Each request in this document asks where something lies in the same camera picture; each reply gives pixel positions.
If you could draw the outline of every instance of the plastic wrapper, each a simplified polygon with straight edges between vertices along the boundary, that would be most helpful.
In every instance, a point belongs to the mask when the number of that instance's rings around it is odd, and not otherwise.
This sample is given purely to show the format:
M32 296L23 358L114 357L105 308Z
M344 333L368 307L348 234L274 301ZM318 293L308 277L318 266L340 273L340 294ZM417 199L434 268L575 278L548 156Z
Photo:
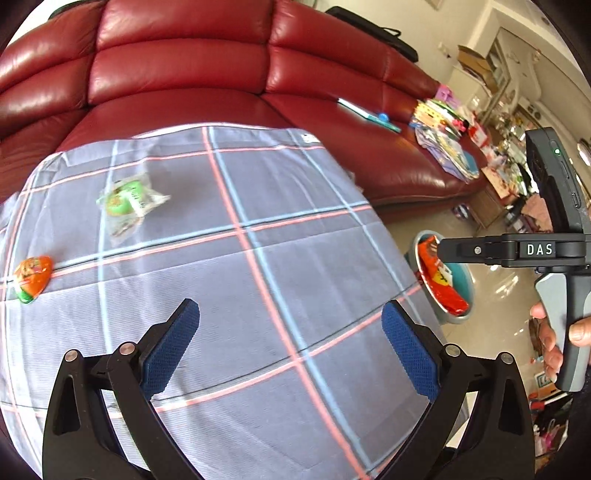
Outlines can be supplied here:
M464 315L470 306L453 288L452 273L437 256L437 239L434 235L419 243L418 256L423 266L425 283L435 299L452 315Z
M119 245L144 222L148 213L170 198L152 189L147 174L115 182L97 203L105 212L106 230L113 245Z

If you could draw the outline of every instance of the metal screw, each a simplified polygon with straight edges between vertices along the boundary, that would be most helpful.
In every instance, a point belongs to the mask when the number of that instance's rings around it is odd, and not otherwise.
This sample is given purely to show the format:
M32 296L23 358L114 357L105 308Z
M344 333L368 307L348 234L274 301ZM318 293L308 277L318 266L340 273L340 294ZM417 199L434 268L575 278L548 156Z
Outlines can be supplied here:
M503 362L505 362L507 365L511 365L513 363L513 355L506 352L502 353L501 360L503 360Z
M66 359L66 362L73 362L76 360L76 358L78 358L78 352L76 352L76 350L70 350L66 352L66 356L64 358Z
M449 345L445 346L445 353L447 353L449 356L460 356L462 351L460 350L460 347L450 343Z
M133 343L124 343L119 347L119 353L121 355L129 355L130 353L134 353L135 345Z

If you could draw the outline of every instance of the finger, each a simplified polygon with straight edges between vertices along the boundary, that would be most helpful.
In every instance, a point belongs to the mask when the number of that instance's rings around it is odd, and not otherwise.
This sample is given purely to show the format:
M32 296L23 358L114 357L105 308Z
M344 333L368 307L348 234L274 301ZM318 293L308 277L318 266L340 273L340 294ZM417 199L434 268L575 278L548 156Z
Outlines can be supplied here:
M576 346L591 345L591 317L579 320L569 329L569 339Z
M544 307L542 306L542 302L536 303L530 309L530 315L536 319L546 318L546 311L544 310Z
M552 382L556 383L556 380L558 379L558 372L554 370L554 368L546 366L546 368L544 368L544 372L546 373L546 377L551 379Z
M552 367L555 371L560 370L562 366L562 362L564 361L564 357L557 346L555 346L552 350L546 350L544 352L544 363L548 367Z
M544 345L546 351L552 350L556 346L556 333L552 330L548 320L542 320L540 329L538 330L538 337Z

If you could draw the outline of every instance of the teal bucket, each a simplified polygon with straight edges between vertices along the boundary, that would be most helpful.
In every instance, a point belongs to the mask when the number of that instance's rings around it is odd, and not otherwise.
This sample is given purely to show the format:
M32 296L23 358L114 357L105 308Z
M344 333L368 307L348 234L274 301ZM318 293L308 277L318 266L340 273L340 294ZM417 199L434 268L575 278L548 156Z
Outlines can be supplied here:
M404 255L408 265L412 271L415 272L415 274L420 274L423 276L423 272L420 269L421 261L418 256L418 245L421 241L426 240L432 235L435 235L438 241L444 238L443 235L440 235L439 233L432 230L423 230L419 232L417 236L415 236L409 251ZM464 264L446 263L446 266L452 271L453 288L456 289L456 292L459 293L460 297L462 297L469 305L466 313L461 316L455 316L449 313L446 308L435 299L435 295L433 295L433 292L427 283L423 283L423 290L427 295L429 303L431 303L431 306L433 307L439 323L464 323L468 318L470 318L470 314L472 313L472 309L474 307L474 282L472 280L472 275L470 274L468 267Z

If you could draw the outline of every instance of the plaid tablecloth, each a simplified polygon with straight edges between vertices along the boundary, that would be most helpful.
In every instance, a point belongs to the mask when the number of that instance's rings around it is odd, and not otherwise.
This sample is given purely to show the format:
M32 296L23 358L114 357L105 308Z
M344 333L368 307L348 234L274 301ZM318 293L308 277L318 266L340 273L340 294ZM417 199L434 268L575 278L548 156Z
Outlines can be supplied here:
M96 199L139 173L171 199L113 247ZM379 320L396 297L441 335L434 314L368 202L304 131L202 125L85 145L43 161L0 222L0 405L38 473L64 353L137 341L185 297L201 325L152 402L207 480L370 478L426 407ZM36 255L56 270L23 305L11 272Z

